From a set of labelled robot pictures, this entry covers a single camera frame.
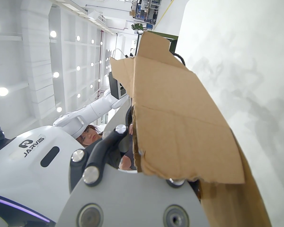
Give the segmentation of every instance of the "jarvis logo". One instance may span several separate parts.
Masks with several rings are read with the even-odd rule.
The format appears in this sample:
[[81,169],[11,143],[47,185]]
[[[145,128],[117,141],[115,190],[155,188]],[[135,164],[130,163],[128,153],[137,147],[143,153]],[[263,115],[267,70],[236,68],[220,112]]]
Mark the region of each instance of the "jarvis logo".
[[30,145],[31,143],[33,143],[32,140],[24,140],[24,141],[19,145],[19,147],[28,148],[28,145]]
[[40,138],[37,141],[32,140],[24,140],[19,147],[26,148],[24,152],[24,158],[32,151],[34,148],[36,148],[43,140],[45,140],[45,136],[39,136]]

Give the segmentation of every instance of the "purple led light strip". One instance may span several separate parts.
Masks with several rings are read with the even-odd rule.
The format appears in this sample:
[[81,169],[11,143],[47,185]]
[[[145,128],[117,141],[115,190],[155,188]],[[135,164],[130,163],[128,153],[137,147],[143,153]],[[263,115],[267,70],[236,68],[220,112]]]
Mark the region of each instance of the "purple led light strip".
[[46,218],[44,218],[44,217],[42,217],[42,216],[40,216],[40,215],[38,215],[38,214],[36,214],[36,213],[30,211],[30,210],[27,210],[27,209],[25,209],[25,208],[23,208],[23,207],[21,207],[21,206],[18,206],[18,205],[15,205],[15,204],[13,204],[13,203],[4,201],[4,200],[2,200],[2,199],[0,199],[0,203],[5,204],[5,205],[8,205],[8,206],[11,206],[11,207],[14,207],[14,208],[16,208],[16,209],[18,209],[18,210],[20,210],[20,211],[26,212],[26,213],[28,213],[28,214],[34,216],[34,217],[37,217],[37,218],[39,218],[39,219],[41,219],[41,220],[44,220],[44,221],[47,222],[47,223],[50,222],[50,220],[48,220],[48,219],[46,219]]

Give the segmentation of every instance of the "white cable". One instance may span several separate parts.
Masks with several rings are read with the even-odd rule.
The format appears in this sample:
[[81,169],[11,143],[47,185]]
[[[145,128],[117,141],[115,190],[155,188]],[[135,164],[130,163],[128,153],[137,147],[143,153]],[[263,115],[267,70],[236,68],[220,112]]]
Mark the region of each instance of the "white cable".
[[115,52],[116,52],[116,50],[119,50],[119,51],[123,54],[123,56],[126,58],[125,54],[124,54],[119,48],[116,48],[116,49],[113,51],[113,57],[115,57]]

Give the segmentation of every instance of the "floor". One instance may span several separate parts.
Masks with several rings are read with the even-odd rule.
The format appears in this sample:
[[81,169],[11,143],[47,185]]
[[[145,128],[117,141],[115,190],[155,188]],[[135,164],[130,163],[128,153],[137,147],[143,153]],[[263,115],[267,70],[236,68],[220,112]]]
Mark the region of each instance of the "floor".
[[284,0],[174,0],[164,11],[155,31],[179,35],[176,53],[233,129],[272,225],[283,227]]
[[154,31],[178,36],[186,3],[189,0],[162,0]]

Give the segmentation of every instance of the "brown cardboard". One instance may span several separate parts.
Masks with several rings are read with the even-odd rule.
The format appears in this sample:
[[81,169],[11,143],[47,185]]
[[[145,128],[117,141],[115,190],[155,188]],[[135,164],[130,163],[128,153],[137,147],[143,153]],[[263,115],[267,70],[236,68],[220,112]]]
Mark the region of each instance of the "brown cardboard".
[[111,66],[133,99],[138,171],[165,179],[244,183],[228,124],[198,77],[169,52],[167,39],[145,32],[138,55],[111,58]]
[[238,145],[245,184],[200,182],[201,204],[211,227],[271,227],[248,162]]

